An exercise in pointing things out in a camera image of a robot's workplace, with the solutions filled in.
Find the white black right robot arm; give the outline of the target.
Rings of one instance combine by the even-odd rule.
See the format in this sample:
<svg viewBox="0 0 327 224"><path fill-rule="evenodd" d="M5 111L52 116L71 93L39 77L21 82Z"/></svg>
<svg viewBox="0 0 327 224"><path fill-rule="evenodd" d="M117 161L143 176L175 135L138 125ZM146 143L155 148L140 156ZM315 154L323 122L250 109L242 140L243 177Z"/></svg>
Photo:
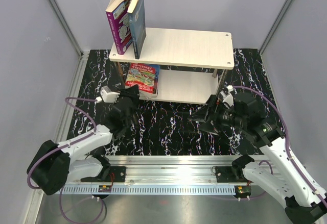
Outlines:
<svg viewBox="0 0 327 224"><path fill-rule="evenodd" d="M243 136L269 158L282 180L262 169L249 155L231 163L234 180L259 185L277 200L292 223L314 223L326 215L326 190L303 167L287 144L287 136L260 111L258 100L250 93L228 94L224 102L211 95L189 117L200 123L199 130L218 134L223 127L241 130Z"/></svg>

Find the Jane Eyre book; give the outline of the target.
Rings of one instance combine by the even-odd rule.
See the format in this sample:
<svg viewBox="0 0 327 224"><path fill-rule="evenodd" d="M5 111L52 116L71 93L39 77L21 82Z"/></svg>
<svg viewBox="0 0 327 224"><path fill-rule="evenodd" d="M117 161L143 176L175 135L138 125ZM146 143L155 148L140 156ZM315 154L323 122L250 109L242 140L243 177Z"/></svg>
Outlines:
<svg viewBox="0 0 327 224"><path fill-rule="evenodd" d="M160 66L156 65L155 70L156 70L156 73L155 73L155 79L154 79L154 94L155 94L155 96L157 96L158 95L158 81L159 81Z"/></svg>

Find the red 13-Storey Treehouse book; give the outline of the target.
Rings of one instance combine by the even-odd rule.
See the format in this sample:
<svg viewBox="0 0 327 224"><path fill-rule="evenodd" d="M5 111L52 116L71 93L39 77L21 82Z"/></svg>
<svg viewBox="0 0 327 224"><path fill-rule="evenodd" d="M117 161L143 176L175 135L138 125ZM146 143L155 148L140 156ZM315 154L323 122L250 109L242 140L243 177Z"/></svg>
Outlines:
<svg viewBox="0 0 327 224"><path fill-rule="evenodd" d="M127 73L125 87L138 85L139 91L147 96L155 96L155 64L131 63Z"/></svg>

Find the dark blue book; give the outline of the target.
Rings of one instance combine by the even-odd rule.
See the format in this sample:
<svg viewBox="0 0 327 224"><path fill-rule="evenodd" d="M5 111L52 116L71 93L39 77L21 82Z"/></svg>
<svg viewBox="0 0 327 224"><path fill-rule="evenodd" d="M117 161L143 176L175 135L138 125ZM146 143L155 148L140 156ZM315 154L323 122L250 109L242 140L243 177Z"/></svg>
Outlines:
<svg viewBox="0 0 327 224"><path fill-rule="evenodd" d="M146 37L144 0L131 0L127 10L135 59L139 59Z"/></svg>

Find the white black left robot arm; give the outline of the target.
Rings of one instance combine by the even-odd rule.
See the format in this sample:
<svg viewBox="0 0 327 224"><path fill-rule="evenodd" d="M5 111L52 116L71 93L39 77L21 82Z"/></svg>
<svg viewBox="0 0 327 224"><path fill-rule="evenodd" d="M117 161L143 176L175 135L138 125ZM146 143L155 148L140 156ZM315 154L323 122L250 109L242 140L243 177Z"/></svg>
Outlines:
<svg viewBox="0 0 327 224"><path fill-rule="evenodd" d="M72 181L105 182L109 178L110 163L104 155L95 153L84 160L82 156L117 141L130 129L139 105L139 87L114 92L104 86L100 96L84 101L112 106L103 122L91 122L93 128L88 132L58 143L45 141L27 168L30 188L52 195Z"/></svg>

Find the purple puzzle book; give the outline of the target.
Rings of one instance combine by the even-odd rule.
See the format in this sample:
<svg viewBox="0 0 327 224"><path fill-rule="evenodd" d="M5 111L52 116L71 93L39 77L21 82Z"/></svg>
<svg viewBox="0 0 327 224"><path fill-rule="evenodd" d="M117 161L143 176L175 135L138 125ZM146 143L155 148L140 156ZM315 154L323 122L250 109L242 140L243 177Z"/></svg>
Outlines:
<svg viewBox="0 0 327 224"><path fill-rule="evenodd" d="M123 55L132 43L127 13L130 1L110 0L106 8L106 15L119 55Z"/></svg>

